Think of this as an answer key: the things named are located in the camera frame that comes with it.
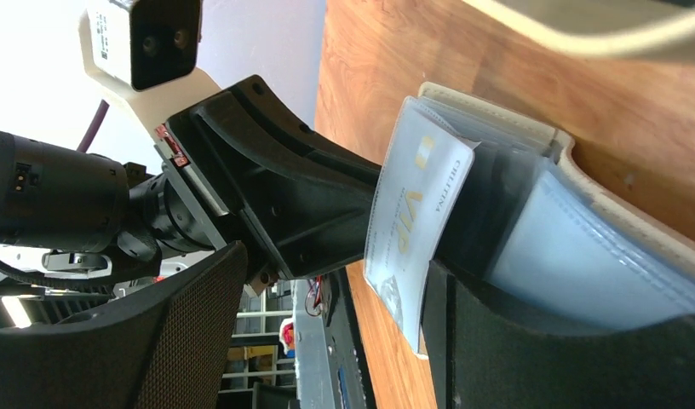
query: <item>wooden surface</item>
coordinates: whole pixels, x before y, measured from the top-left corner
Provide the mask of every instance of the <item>wooden surface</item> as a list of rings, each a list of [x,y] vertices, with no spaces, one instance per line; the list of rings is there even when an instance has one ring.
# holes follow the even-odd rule
[[[402,100],[424,81],[558,126],[596,181],[695,240],[695,66],[576,60],[460,0],[328,0],[316,129],[381,163]],[[360,265],[353,296],[380,408],[435,407]]]

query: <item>purple cable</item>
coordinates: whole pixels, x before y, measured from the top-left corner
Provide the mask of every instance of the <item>purple cable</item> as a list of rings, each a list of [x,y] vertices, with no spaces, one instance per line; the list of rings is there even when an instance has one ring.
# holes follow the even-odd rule
[[[89,149],[89,146],[91,146],[95,136],[97,136],[97,131],[101,127],[101,123],[104,122],[104,117],[106,116],[106,112],[108,110],[109,104],[106,101],[101,100],[100,105],[97,108],[97,112],[95,112],[95,117],[92,118],[92,123],[89,124],[87,132],[84,133],[84,138],[82,138],[82,141],[79,142],[79,147],[77,148],[78,152],[87,152],[87,149]]]

